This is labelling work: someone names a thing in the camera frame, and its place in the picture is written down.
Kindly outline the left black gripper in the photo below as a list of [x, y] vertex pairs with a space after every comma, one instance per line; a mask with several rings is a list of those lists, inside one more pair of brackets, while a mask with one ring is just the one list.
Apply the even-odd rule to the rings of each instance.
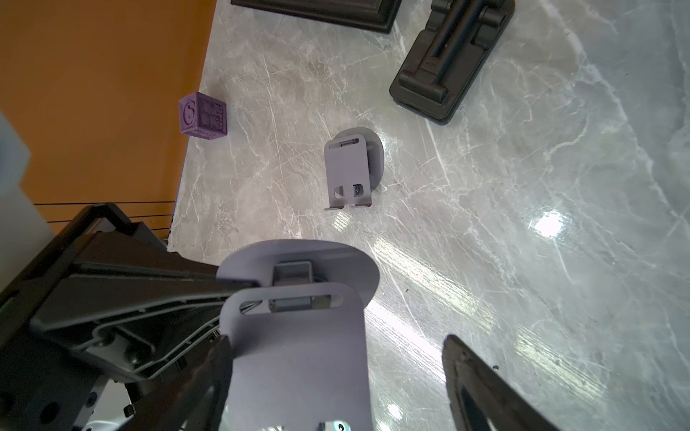
[[114, 203], [85, 207], [1, 296], [2, 429], [82, 430], [109, 381], [145, 397], [251, 287], [178, 278], [145, 224]]

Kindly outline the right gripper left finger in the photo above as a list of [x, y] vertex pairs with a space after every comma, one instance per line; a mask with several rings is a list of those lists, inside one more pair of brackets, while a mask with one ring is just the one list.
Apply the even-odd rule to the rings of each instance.
[[147, 395], [121, 430], [218, 430], [233, 375], [233, 351], [222, 336], [204, 361]]

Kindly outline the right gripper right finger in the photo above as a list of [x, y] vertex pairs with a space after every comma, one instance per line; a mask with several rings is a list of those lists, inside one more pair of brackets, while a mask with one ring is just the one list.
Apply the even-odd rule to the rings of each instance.
[[442, 349], [449, 407], [457, 430], [555, 430], [459, 337]]

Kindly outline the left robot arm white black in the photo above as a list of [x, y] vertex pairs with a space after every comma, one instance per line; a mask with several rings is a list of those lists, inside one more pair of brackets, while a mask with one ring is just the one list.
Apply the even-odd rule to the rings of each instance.
[[108, 382], [127, 430], [215, 430], [232, 373], [220, 310], [244, 282], [165, 249], [107, 203], [51, 231], [21, 190], [30, 151], [1, 123], [1, 427], [84, 430]]

